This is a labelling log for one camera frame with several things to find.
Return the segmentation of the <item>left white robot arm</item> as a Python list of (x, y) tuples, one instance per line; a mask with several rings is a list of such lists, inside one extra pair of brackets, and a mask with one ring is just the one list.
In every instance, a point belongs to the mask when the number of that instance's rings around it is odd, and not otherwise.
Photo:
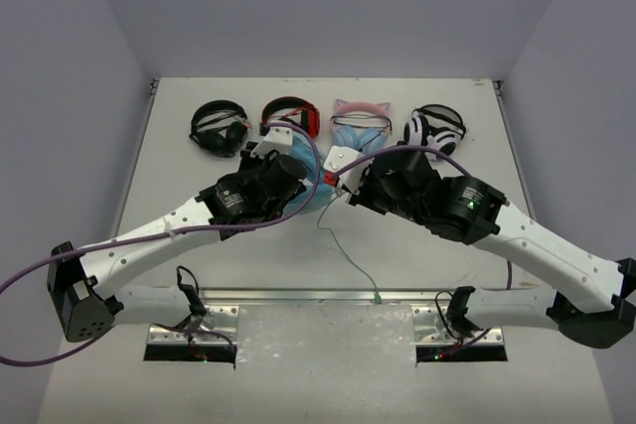
[(192, 285), (135, 284), (140, 275), (192, 249), (227, 240), (247, 226), (278, 219), (304, 192), (305, 166), (272, 153), (240, 167), (171, 212), (110, 241), (76, 251), (66, 241), (53, 248), (47, 290), (70, 343), (95, 339), (128, 324), (178, 331), (208, 325), (207, 309)]

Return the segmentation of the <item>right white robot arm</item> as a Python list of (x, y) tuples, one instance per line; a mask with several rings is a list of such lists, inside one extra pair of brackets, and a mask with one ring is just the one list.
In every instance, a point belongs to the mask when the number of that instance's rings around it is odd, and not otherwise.
[(461, 286), (442, 319), (459, 337), (516, 326), (609, 349), (635, 329), (635, 262), (594, 255), (545, 228), (504, 193), (466, 173), (442, 177), (422, 152), (394, 147), (348, 169), (351, 201), (499, 256), (542, 281), (532, 288)]

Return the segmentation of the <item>large light blue headphones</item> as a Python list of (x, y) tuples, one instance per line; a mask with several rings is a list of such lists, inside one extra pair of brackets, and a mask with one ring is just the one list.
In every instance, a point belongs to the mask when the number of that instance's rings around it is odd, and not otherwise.
[(298, 160), (307, 171), (304, 181), (306, 190), (287, 204), (284, 210), (285, 214), (294, 212), (299, 208), (308, 197), (315, 183), (318, 184), (316, 192), (309, 203), (300, 211), (300, 214), (322, 210), (338, 198), (335, 189), (324, 182), (326, 171), (323, 167), (317, 167), (311, 145), (304, 136), (297, 132), (293, 133), (293, 144), (289, 155)]

